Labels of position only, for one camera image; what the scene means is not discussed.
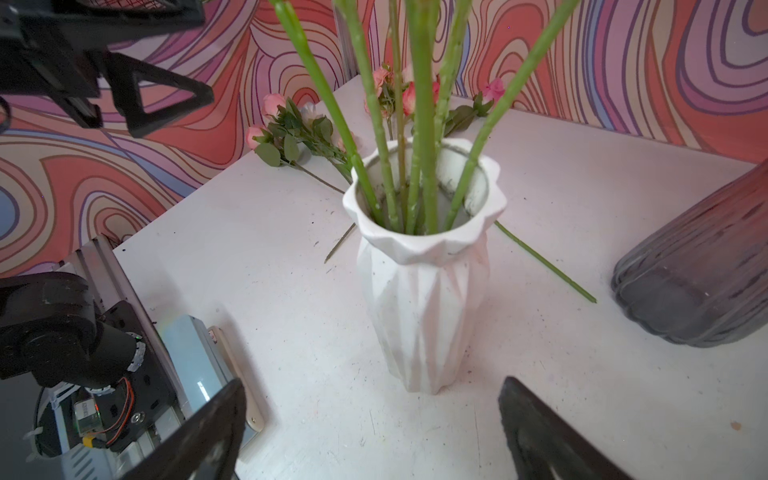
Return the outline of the coral pink rose stem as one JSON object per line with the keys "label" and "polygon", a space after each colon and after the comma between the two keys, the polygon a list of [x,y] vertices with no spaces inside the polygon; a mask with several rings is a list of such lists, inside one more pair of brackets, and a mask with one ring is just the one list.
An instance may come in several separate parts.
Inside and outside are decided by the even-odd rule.
{"label": "coral pink rose stem", "polygon": [[487,120],[481,127],[470,151],[467,162],[462,170],[461,177],[456,187],[447,212],[443,229],[449,231],[453,228],[454,221],[458,215],[459,209],[463,206],[465,195],[468,192],[470,182],[474,171],[479,164],[479,157],[490,135],[502,117],[511,109],[517,96],[522,91],[526,82],[535,72],[541,61],[544,59],[547,51],[555,41],[558,34],[562,31],[566,21],[571,17],[574,10],[580,3],[579,0],[563,1],[555,10],[548,24],[542,30],[540,36],[529,50],[529,53],[514,78],[505,87],[505,93],[496,102],[495,107],[489,113]]}

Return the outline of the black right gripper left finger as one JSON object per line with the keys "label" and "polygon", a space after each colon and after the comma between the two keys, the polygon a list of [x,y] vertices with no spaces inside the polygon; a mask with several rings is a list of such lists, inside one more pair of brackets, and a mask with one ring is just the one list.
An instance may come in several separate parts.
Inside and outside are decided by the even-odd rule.
{"label": "black right gripper left finger", "polygon": [[245,389],[234,379],[123,477],[234,479],[245,413]]}

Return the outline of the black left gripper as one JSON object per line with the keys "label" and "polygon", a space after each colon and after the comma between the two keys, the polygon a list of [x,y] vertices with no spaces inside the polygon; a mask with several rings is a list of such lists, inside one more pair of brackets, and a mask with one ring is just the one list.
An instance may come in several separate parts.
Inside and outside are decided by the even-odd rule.
{"label": "black left gripper", "polygon": [[110,51],[203,26],[199,1],[4,1],[1,95],[50,98],[78,125],[103,126],[99,79],[130,135],[143,138],[213,103],[206,83]]}

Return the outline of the pink peach flower stem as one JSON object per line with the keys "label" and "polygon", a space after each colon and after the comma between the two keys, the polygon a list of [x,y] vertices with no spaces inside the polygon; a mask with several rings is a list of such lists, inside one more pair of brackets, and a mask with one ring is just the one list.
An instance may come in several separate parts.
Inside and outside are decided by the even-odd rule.
{"label": "pink peach flower stem", "polygon": [[440,90],[434,122],[436,147],[441,145],[444,136],[444,122],[448,115],[450,97],[458,75],[471,4],[471,0],[457,0],[455,2],[454,16],[440,69]]}

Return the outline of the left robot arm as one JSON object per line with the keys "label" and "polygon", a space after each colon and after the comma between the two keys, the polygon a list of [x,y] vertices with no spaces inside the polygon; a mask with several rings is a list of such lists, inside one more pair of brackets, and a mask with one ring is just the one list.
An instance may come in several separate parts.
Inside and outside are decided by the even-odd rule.
{"label": "left robot arm", "polygon": [[[99,81],[135,138],[212,103],[205,83],[113,51],[117,43],[204,24],[198,1],[5,1],[1,5],[1,93],[44,96],[78,125],[99,129]],[[1,375],[31,373],[102,388],[143,361],[144,344],[101,322],[87,282],[53,272],[1,284]]]}

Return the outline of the light blue flower stem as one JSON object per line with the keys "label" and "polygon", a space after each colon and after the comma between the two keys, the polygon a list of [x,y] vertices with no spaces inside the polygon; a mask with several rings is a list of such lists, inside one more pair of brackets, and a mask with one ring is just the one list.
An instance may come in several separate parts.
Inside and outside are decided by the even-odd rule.
{"label": "light blue flower stem", "polygon": [[362,28],[362,23],[358,17],[358,5],[352,0],[337,0],[334,5],[341,13],[347,25],[349,38],[354,51],[356,63],[359,69],[361,81],[366,95],[366,104],[368,105],[370,118],[373,126],[374,136],[377,145],[379,166],[382,174],[382,181],[385,191],[387,205],[387,214],[389,217],[388,227],[391,231],[401,232],[402,222],[398,213],[397,194],[394,186],[394,178],[391,162],[389,160],[389,147],[385,138],[383,117],[381,107],[378,101],[377,86],[373,77],[368,56],[368,48]]}

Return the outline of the white ribbed vase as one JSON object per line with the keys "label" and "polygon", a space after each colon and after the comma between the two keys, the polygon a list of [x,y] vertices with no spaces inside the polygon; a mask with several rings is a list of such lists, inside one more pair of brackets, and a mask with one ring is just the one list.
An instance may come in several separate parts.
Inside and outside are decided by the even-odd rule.
{"label": "white ribbed vase", "polygon": [[481,155],[455,226],[435,235],[391,232],[369,213],[359,180],[343,196],[357,225],[357,269],[389,372],[409,392],[452,384],[490,276],[487,232],[507,206],[500,166]]}

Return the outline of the white artificial rose stem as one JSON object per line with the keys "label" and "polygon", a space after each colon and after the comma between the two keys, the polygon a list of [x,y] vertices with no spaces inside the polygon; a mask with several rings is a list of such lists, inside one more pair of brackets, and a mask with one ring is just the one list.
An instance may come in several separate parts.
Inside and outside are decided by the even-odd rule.
{"label": "white artificial rose stem", "polygon": [[366,203],[374,221],[384,227],[385,217],[379,199],[369,180],[367,170],[358,152],[356,142],[347,125],[344,115],[335,99],[333,90],[329,86],[325,75],[311,52],[305,31],[300,24],[298,16],[290,2],[271,0],[276,16],[283,26],[288,38],[296,49],[296,52],[305,66],[310,78],[315,84],[317,93],[325,104],[331,120],[337,128],[340,138],[345,146],[347,164],[354,170],[355,178],[362,189]]}

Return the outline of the purple glass vase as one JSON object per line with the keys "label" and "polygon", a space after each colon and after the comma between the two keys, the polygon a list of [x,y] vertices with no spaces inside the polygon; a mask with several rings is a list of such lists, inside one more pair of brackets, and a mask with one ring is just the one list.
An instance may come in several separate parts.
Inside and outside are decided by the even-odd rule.
{"label": "purple glass vase", "polygon": [[767,324],[767,165],[682,213],[615,265],[611,289],[652,335],[698,348]]}

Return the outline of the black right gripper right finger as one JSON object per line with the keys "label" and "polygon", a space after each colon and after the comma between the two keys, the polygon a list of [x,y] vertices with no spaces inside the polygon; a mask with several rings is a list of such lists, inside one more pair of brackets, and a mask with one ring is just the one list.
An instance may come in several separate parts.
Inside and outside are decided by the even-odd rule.
{"label": "black right gripper right finger", "polygon": [[498,405],[519,479],[629,477],[519,379],[505,378]]}

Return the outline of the large pink peony stem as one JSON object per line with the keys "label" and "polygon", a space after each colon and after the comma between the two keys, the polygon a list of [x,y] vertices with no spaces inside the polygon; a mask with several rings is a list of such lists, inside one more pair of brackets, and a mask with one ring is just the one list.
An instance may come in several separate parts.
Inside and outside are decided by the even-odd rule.
{"label": "large pink peony stem", "polygon": [[437,234],[438,184],[436,178],[436,145],[434,113],[435,101],[432,76],[434,21],[432,13],[438,1],[407,1],[406,14],[409,28],[410,52],[414,75],[414,126],[412,160],[408,194],[406,233],[416,233],[417,200],[422,198],[425,214],[424,233]]}

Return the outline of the cream artificial flower stem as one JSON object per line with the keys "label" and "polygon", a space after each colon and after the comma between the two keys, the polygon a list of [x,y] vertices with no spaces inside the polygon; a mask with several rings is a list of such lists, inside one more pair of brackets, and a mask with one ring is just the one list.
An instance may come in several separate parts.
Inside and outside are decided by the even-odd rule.
{"label": "cream artificial flower stem", "polygon": [[399,32],[399,6],[397,0],[389,0],[389,34],[392,47],[392,74],[394,85],[394,102],[395,102],[395,121],[397,132],[397,160],[398,160],[398,179],[399,179],[399,197],[400,197],[400,209],[401,209],[401,228],[402,232],[406,231],[407,224],[407,193],[406,193],[406,179],[405,179],[405,134],[404,124],[405,115],[402,101],[402,65],[401,65],[401,48],[400,48],[400,32]]}

